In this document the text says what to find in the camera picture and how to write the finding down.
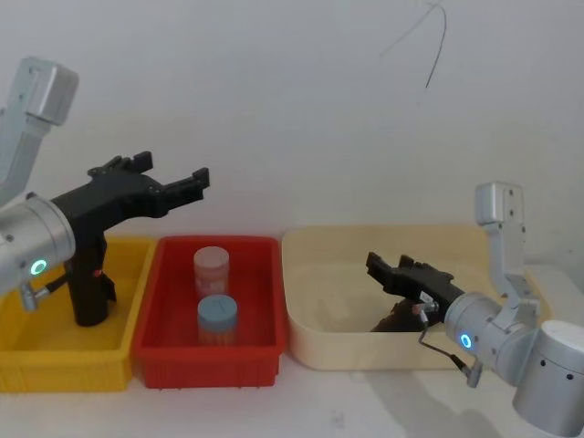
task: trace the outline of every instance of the yellow plastic bin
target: yellow plastic bin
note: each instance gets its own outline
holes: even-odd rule
[[[131,379],[130,344],[156,240],[108,237],[104,272],[117,303],[96,327],[77,326],[67,286],[25,312],[19,292],[0,302],[0,391],[123,391]],[[35,286],[63,273],[55,268]]]

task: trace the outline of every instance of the blue lid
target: blue lid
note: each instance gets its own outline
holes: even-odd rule
[[[227,295],[210,295],[198,307],[199,326],[212,332],[231,330],[237,324],[237,303]]]

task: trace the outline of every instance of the jar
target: jar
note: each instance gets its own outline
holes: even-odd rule
[[[199,345],[233,345],[237,303],[227,295],[210,295],[197,308]]]
[[[227,294],[229,253],[219,246],[207,246],[194,254],[194,282],[201,297]]]

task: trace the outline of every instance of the wire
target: wire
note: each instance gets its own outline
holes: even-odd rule
[[[456,365],[456,368],[458,368],[458,370],[462,371],[463,374],[466,376],[470,369],[468,368],[468,366],[464,363],[464,361],[462,359],[460,359],[455,354],[451,354],[448,351],[445,351],[443,349],[439,349],[438,347],[435,347],[434,345],[430,345],[429,343],[423,341],[423,339],[426,336],[426,333],[428,333],[428,320],[427,320],[427,318],[425,320],[423,318],[422,323],[423,323],[423,330],[422,330],[422,333],[420,334],[420,337],[418,338],[418,342],[420,343],[420,345],[424,346],[427,349],[431,349],[433,351],[436,351],[437,353],[440,353],[440,354],[443,354],[444,356],[446,356],[448,359],[450,359],[453,362],[454,365]]]
[[[443,349],[439,349],[438,347],[435,347],[434,345],[430,345],[427,342],[423,341],[423,339],[426,337],[426,333],[428,333],[428,322],[423,323],[423,330],[422,333],[420,334],[420,337],[418,338],[418,342],[425,348],[433,349],[434,351],[443,354],[447,358],[450,358],[451,354],[448,351],[444,351]]]
[[[428,80],[426,81],[426,88],[428,88],[428,86],[430,86],[430,81],[432,80],[432,76],[434,76],[434,71],[436,70],[436,65],[438,64],[438,59],[440,59],[440,54],[442,53],[442,46],[444,45],[444,39],[446,38],[446,28],[448,27],[447,22],[446,22],[446,9],[444,9],[444,6],[442,5],[438,5],[436,4],[441,10],[442,10],[442,15],[444,17],[444,29],[442,32],[442,39],[440,40],[440,47],[438,48],[438,53],[436,54],[436,59],[434,60],[434,64],[432,66],[432,71],[430,72],[430,75],[428,75]]]
[[[380,57],[384,57],[385,55],[387,55],[388,53],[391,52],[391,50],[397,46],[399,43],[401,43],[411,32],[413,32],[416,27],[418,27],[421,23],[423,23],[423,21],[426,19],[426,17],[436,8],[440,5],[440,3],[443,2],[443,0],[439,0],[438,2],[434,3],[433,5],[429,5],[430,9],[428,9],[425,14],[423,16],[421,16],[420,18],[418,18],[418,20],[411,25],[405,32],[403,32],[400,36],[398,36],[398,38],[393,41],[389,46],[387,46],[386,48],[383,49],[383,51],[380,53]]]
[[[52,294],[67,282],[67,274],[63,274],[56,280],[51,281],[45,285],[45,288]]]

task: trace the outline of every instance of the blue indicator light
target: blue indicator light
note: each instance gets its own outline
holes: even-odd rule
[[[33,276],[37,276],[38,274],[43,272],[46,267],[47,261],[41,258],[40,260],[37,260],[35,263],[33,263],[33,265],[30,267],[30,274]]]
[[[470,349],[471,347],[473,347],[471,337],[468,336],[466,333],[460,335],[460,343],[463,344],[463,347],[465,347],[466,349]]]

